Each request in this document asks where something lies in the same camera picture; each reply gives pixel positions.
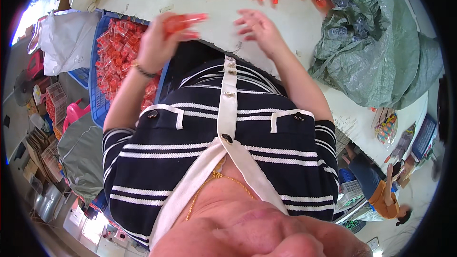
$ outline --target woman in orange shirt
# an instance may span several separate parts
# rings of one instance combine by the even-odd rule
[[[408,221],[413,209],[408,204],[399,206],[397,198],[391,192],[393,166],[387,167],[387,182],[381,180],[378,173],[371,167],[362,154],[356,154],[353,147],[346,145],[349,159],[343,155],[357,181],[360,184],[363,195],[373,208],[385,219],[397,218],[397,226]]]

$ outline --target gold necklace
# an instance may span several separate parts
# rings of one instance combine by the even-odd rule
[[[224,176],[223,174],[221,174],[220,172],[218,172],[218,170],[220,169],[220,166],[222,165],[222,163],[225,161],[225,157],[222,158],[219,163],[216,165],[216,167],[214,167],[214,170],[213,170],[213,174],[211,175],[211,177],[206,180],[199,188],[198,188],[198,191],[197,193],[195,194],[194,196],[194,200],[192,201],[192,204],[191,204],[191,208],[189,209],[189,212],[187,213],[187,217],[186,217],[186,221],[189,220],[190,216],[191,216],[191,212],[192,212],[192,208],[194,207],[194,204],[195,204],[195,200],[197,199],[197,196],[198,194],[200,193],[200,191],[202,190],[203,186],[205,186],[210,180],[213,180],[213,179],[219,179],[219,178],[227,178],[227,179],[230,179],[234,182],[237,182],[240,186],[242,186],[244,188],[244,190],[249,194],[250,197],[252,197],[252,199],[255,199],[255,197],[250,193],[250,191],[242,184],[240,183],[238,180],[232,178],[232,177],[227,177],[227,176]]]

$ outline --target white table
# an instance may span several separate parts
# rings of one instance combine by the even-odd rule
[[[255,42],[243,42],[236,34],[233,21],[239,18],[238,9],[259,9],[271,18],[283,35],[289,48],[307,69],[313,58],[314,47],[321,38],[321,26],[325,14],[316,9],[311,0],[279,0],[273,6],[271,0],[100,0],[100,9],[153,20],[161,12],[170,10],[183,13],[208,13],[211,18],[195,26],[203,41],[214,44],[225,52],[232,52],[274,76],[277,70]],[[370,129],[374,113],[356,105],[344,94],[320,84],[332,110],[336,126],[353,140],[368,156],[386,171],[384,159],[393,147],[386,149]],[[397,139],[413,122],[419,130],[427,109],[427,94],[411,106],[398,111]]]

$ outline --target pile of red plastic parts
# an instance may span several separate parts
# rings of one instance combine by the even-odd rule
[[[99,60],[95,63],[97,85],[107,100],[115,98],[131,62],[137,57],[140,40],[147,26],[128,20],[112,18],[108,30],[97,38]],[[154,104],[160,76],[146,87],[141,110]]]

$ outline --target pink plastic stool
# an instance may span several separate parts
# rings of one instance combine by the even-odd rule
[[[90,104],[85,108],[81,109],[78,104],[81,102],[82,99],[79,99],[76,103],[71,103],[69,106],[67,106],[67,116],[65,117],[64,120],[64,126],[62,128],[62,134],[65,133],[65,131],[68,128],[68,125],[71,123],[77,121],[79,118],[81,118],[84,114],[88,113],[90,111]]]

